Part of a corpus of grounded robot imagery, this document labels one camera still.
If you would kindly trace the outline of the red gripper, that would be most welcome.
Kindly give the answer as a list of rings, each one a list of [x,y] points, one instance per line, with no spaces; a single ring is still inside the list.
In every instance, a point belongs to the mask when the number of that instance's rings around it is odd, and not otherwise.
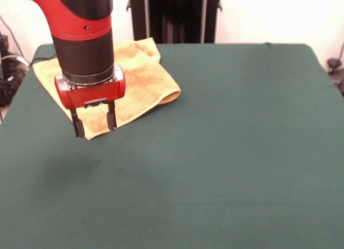
[[[70,109],[76,137],[84,138],[83,123],[78,118],[76,108],[108,102],[106,114],[108,129],[117,128],[114,100],[124,97],[126,88],[125,75],[121,66],[116,65],[112,76],[106,82],[96,85],[73,86],[61,75],[54,78],[54,84],[62,105]]]

